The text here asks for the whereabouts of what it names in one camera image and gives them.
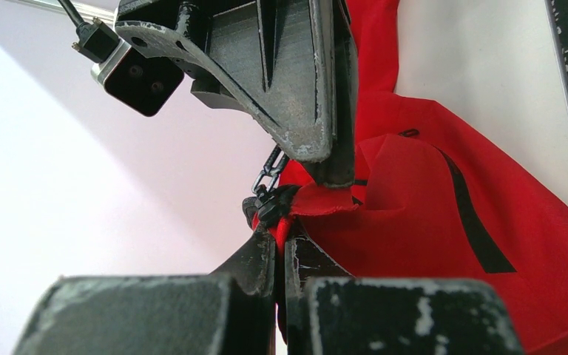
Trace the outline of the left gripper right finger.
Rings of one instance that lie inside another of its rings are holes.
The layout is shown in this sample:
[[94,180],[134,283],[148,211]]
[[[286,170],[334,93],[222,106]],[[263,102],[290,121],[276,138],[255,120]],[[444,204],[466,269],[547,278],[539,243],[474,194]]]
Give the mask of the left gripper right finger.
[[285,243],[290,354],[522,354],[504,303],[470,279],[354,277],[304,234]]

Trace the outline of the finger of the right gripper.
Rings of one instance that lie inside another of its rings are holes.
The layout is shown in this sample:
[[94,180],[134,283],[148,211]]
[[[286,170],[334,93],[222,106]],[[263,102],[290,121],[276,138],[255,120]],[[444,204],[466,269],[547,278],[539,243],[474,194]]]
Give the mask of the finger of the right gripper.
[[180,59],[223,86],[292,159],[331,151],[332,1],[121,1],[115,29],[147,58]]
[[345,1],[332,1],[332,39],[336,137],[330,157],[317,165],[315,181],[331,189],[354,184],[354,124],[358,93],[358,55]]

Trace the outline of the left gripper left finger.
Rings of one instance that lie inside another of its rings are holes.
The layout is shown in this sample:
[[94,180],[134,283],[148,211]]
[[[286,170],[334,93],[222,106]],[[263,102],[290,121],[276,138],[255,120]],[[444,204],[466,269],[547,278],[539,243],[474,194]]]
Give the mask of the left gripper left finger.
[[67,277],[16,354],[273,354],[276,243],[256,230],[205,275]]

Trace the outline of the red jacket black lining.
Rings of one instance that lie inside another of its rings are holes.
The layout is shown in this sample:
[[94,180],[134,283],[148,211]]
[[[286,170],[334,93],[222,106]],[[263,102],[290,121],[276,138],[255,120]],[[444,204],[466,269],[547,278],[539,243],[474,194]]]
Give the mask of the red jacket black lining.
[[491,284],[529,354],[568,354],[568,206],[441,104],[394,91],[397,1],[347,1],[358,52],[356,183],[284,170],[283,249],[294,223],[357,277]]

